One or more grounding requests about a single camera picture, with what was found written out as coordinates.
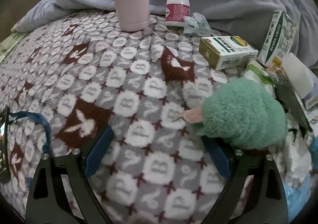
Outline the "blue plastic wrapper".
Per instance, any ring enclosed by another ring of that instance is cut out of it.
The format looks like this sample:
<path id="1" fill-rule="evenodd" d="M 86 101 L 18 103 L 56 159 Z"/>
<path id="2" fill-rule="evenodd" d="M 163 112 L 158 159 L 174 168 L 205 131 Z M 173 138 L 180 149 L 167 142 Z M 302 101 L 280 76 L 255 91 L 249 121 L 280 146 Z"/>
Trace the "blue plastic wrapper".
<path id="1" fill-rule="evenodd" d="M 291 223 L 313 194 L 311 176 L 307 176 L 298 188 L 283 183 L 288 207 L 288 223 Z"/>

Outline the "green white snack bag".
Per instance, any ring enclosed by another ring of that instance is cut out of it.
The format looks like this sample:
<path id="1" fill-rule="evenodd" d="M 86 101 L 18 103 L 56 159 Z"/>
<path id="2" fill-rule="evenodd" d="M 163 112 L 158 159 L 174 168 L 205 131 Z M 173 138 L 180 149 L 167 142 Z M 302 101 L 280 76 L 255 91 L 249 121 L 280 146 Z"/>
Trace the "green white snack bag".
<path id="1" fill-rule="evenodd" d="M 281 101 L 300 126 L 309 132 L 313 131 L 304 105 L 284 70 L 275 66 L 264 68 L 257 61 L 250 60 L 244 77 L 263 86 L 269 94 Z"/>

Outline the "green white milk carton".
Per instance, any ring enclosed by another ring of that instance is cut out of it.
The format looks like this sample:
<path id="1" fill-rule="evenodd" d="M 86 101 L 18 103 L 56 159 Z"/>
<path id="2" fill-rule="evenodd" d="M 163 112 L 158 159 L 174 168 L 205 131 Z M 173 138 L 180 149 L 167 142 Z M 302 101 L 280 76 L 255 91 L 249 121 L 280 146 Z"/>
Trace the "green white milk carton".
<path id="1" fill-rule="evenodd" d="M 282 66 L 282 59 L 292 48 L 298 25 L 282 10 L 273 13 L 258 61 L 266 68 Z"/>

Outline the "clear wrapper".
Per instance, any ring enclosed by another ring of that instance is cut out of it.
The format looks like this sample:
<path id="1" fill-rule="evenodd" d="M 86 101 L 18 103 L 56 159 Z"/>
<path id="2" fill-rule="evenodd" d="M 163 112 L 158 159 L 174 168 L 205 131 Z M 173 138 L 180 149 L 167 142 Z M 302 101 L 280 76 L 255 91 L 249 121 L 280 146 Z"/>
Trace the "clear wrapper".
<path id="1" fill-rule="evenodd" d="M 184 30 L 186 35 L 210 36 L 212 29 L 204 15 L 195 12 L 192 16 L 184 17 Z"/>

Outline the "green plush toy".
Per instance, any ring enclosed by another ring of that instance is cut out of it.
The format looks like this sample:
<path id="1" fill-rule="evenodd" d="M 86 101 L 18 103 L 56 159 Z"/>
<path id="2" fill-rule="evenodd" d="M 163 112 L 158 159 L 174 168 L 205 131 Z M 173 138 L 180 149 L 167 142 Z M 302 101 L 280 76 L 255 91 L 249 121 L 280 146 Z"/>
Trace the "green plush toy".
<path id="1" fill-rule="evenodd" d="M 221 138 L 245 150 L 282 145 L 288 135 L 280 102 L 246 78 L 221 85 L 201 106 L 179 113 L 176 119 L 191 124 L 198 136 Z"/>

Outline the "patterned fleece bed blanket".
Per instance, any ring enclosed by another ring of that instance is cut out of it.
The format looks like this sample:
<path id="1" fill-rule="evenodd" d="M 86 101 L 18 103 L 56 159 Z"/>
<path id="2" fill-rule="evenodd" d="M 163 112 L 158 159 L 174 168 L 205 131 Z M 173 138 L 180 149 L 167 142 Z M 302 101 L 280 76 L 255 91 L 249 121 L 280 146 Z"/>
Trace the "patterned fleece bed blanket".
<path id="1" fill-rule="evenodd" d="M 176 116 L 244 74 L 213 70 L 200 40 L 160 16 L 134 33 L 120 30 L 115 13 L 64 17 L 31 32 L 1 64 L 1 108 L 42 114 L 55 157 L 111 126 L 89 184 L 114 223 L 200 223 L 225 181 Z"/>

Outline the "gold white medicine box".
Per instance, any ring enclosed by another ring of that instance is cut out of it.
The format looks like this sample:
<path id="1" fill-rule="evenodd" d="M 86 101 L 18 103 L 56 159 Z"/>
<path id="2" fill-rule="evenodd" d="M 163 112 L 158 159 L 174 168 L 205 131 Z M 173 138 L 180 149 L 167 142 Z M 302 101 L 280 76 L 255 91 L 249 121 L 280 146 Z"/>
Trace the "gold white medicine box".
<path id="1" fill-rule="evenodd" d="M 199 43 L 199 52 L 216 71 L 246 66 L 259 53 L 239 36 L 203 37 Z"/>

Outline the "white pill bottle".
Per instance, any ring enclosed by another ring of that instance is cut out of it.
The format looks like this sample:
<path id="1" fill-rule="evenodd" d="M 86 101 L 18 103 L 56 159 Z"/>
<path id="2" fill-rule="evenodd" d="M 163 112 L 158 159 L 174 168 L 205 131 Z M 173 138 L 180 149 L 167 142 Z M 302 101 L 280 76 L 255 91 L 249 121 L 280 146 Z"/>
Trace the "white pill bottle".
<path id="1" fill-rule="evenodd" d="M 184 26 L 184 17 L 190 16 L 189 0 L 167 0 L 166 25 Z"/>

